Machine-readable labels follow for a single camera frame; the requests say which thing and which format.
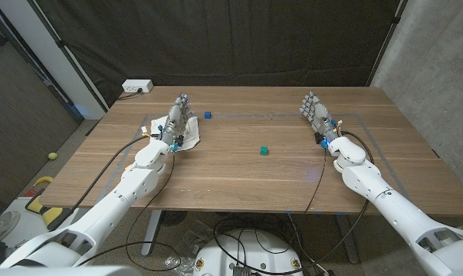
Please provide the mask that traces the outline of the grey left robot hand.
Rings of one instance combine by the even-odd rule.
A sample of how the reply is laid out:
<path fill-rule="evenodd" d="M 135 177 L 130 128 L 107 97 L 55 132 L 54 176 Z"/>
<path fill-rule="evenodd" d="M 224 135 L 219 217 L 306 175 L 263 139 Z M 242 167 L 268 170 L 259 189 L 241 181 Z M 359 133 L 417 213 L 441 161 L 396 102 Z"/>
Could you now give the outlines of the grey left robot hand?
<path fill-rule="evenodd" d="M 169 110 L 163 130 L 159 135 L 159 140 L 170 146 L 173 144 L 181 146 L 183 144 L 186 125 L 192 115 L 188 103 L 188 96 L 183 92 L 175 99 Z"/>

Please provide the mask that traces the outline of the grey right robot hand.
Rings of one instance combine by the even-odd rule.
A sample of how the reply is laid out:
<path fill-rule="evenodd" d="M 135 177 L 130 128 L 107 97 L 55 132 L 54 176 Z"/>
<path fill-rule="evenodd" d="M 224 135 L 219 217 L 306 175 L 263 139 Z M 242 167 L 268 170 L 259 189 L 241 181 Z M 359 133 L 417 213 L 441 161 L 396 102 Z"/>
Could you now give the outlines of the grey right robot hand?
<path fill-rule="evenodd" d="M 311 90 L 302 100 L 300 113 L 310 122 L 317 144 L 327 148 L 332 141 L 340 137 L 337 122 L 314 91 Z"/>

